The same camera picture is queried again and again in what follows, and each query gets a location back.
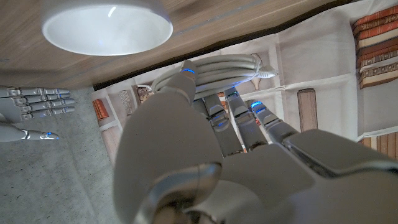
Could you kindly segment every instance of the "shelf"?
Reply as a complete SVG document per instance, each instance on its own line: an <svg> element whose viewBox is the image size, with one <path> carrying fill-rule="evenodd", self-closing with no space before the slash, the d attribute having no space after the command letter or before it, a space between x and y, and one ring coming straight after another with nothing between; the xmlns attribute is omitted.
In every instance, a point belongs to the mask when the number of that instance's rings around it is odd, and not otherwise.
<svg viewBox="0 0 398 224"><path fill-rule="evenodd" d="M112 122L110 122L108 124L100 126L99 130L100 131L104 131L104 130L107 130L108 128L112 128L112 127L115 127L115 126L119 126L119 121L114 120L114 121L112 121Z"/></svg>

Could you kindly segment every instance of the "white robotic hand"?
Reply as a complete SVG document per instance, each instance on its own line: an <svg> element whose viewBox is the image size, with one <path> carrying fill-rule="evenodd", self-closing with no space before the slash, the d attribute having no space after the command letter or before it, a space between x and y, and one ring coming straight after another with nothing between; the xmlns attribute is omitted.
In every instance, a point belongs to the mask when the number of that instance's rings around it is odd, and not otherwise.
<svg viewBox="0 0 398 224"><path fill-rule="evenodd" d="M20 139L59 139L51 132L19 129L11 124L72 112L70 91L59 88L15 88L0 86L0 142Z"/></svg>

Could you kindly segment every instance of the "red book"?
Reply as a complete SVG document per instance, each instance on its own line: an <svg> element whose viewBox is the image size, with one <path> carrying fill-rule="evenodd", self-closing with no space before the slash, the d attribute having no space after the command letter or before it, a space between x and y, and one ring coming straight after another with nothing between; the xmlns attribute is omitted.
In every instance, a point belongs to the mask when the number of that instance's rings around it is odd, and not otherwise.
<svg viewBox="0 0 398 224"><path fill-rule="evenodd" d="M370 21L374 21L376 19L380 19L386 16L390 16L393 14L397 14L398 13L398 6L393 6L391 8L376 12L374 14L371 14L370 16L365 16L362 17L360 19L358 19L355 23L354 23L354 27L364 24L365 22L370 22Z"/></svg>
<svg viewBox="0 0 398 224"><path fill-rule="evenodd" d="M372 52L370 54L362 55L362 56L358 57L358 60L356 61L357 68L359 68L361 66L361 62L364 61L364 60L371 59L373 57L376 57L376 56L379 56L379 55L382 55L382 54L386 54L386 53L389 53L389 52L393 52L393 51L396 51L396 50L398 50L398 44L394 45L392 47L388 47L388 48L385 48L385 49L377 50L377 51Z"/></svg>
<svg viewBox="0 0 398 224"><path fill-rule="evenodd" d="M375 35L383 34L387 31L398 28L398 21L390 22L372 29L364 30L359 33L358 40L374 37Z"/></svg>
<svg viewBox="0 0 398 224"><path fill-rule="evenodd" d="M95 110L95 115L97 115L97 120L101 121L102 119L104 119L101 117L100 111L98 109L98 104L96 101L93 101L93 106L94 106L94 110Z"/></svg>
<svg viewBox="0 0 398 224"><path fill-rule="evenodd" d="M98 110L99 110L101 117L108 118L109 114L108 114L108 112L106 112L106 109L105 109L105 106L104 106L104 103L102 102L102 100L97 99L95 101L98 105Z"/></svg>
<svg viewBox="0 0 398 224"><path fill-rule="evenodd" d="M375 21L367 22L362 25L355 27L353 33L356 36L362 30L372 29L374 27L378 27L384 24L388 24L390 22L398 21L398 14L394 14L391 16L383 17L381 19L376 19Z"/></svg>

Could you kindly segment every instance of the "mechanical finger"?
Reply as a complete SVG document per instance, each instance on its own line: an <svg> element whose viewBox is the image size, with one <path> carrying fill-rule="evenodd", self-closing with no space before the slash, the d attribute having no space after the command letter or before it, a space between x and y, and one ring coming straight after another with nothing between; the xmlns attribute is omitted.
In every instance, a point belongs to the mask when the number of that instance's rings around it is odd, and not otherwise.
<svg viewBox="0 0 398 224"><path fill-rule="evenodd" d="M30 107L29 111L36 111L36 110L45 110L50 108L56 108L63 105L69 105L74 103L75 100L72 98L69 99L60 99L60 100L50 100L50 101L43 101L38 103L31 103L28 107Z"/></svg>
<svg viewBox="0 0 398 224"><path fill-rule="evenodd" d="M47 109L47 110L38 110L38 111L31 111L26 114L21 115L23 121L32 119L32 118L43 118L46 116L53 116L56 114L62 113L69 113L75 110L73 106L67 106L64 108L54 108L54 109Z"/></svg>

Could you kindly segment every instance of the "cable bundle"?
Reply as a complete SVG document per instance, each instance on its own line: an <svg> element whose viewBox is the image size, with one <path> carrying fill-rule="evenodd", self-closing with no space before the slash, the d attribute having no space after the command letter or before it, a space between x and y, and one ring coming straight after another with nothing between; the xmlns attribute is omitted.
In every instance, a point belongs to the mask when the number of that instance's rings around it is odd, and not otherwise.
<svg viewBox="0 0 398 224"><path fill-rule="evenodd" d="M195 99L203 98L252 78L271 78L278 75L270 65L263 66L257 55L219 55L193 62L197 67L197 90ZM181 68L165 72L152 84L152 91L159 91Z"/></svg>

